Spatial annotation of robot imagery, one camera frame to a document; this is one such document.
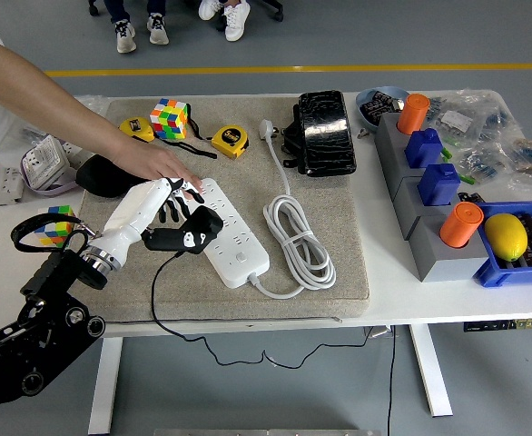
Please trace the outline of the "person's hand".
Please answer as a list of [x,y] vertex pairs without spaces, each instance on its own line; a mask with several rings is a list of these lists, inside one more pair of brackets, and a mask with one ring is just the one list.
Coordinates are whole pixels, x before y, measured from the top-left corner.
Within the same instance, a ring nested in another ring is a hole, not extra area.
[[126,172],[146,180],[161,177],[182,178],[196,189],[202,188],[202,181],[174,152],[155,144],[127,138],[114,149],[108,159]]

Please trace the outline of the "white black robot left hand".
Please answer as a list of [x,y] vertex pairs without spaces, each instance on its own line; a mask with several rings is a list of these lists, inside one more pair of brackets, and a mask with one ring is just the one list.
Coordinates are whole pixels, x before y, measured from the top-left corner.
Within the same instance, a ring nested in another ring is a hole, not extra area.
[[132,187],[105,224],[101,235],[88,243],[83,258],[103,276],[119,271],[126,263],[131,244],[141,240],[143,231],[168,203],[171,210],[179,204],[184,217],[190,216],[184,193],[204,203],[201,193],[182,178],[166,178]]

